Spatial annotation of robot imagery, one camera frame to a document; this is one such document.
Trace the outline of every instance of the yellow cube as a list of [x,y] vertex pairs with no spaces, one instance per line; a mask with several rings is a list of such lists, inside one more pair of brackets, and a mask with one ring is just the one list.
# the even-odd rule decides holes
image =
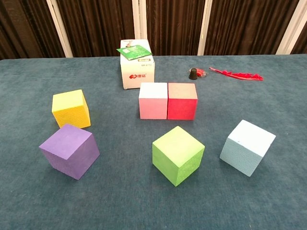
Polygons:
[[60,128],[65,124],[78,128],[91,126],[90,113],[82,90],[53,95],[52,114]]

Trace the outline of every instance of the purple cube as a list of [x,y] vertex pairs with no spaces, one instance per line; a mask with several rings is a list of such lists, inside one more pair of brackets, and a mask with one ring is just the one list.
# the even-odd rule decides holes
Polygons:
[[39,146],[53,168],[79,180],[99,156],[92,133],[66,124]]

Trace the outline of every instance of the pink cube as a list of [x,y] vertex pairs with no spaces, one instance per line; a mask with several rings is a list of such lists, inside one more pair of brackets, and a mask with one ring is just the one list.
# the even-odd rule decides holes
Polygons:
[[167,83],[142,82],[139,94],[141,119],[167,118]]
[[194,120],[197,100],[194,83],[169,83],[167,118],[170,120]]

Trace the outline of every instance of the red cube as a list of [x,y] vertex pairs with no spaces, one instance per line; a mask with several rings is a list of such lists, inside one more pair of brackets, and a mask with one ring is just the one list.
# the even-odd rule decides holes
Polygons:
[[168,119],[194,120],[196,107],[197,93],[194,83],[168,84]]

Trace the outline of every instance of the curtain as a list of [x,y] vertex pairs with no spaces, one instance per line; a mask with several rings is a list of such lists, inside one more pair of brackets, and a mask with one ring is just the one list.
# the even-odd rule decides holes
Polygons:
[[0,59],[65,57],[46,1],[0,1]]
[[299,0],[213,0],[204,55],[275,54]]
[[154,55],[197,55],[205,0],[146,0]]
[[291,54],[307,54],[307,23],[298,37]]
[[134,39],[131,0],[58,0],[74,57],[118,56],[120,40]]

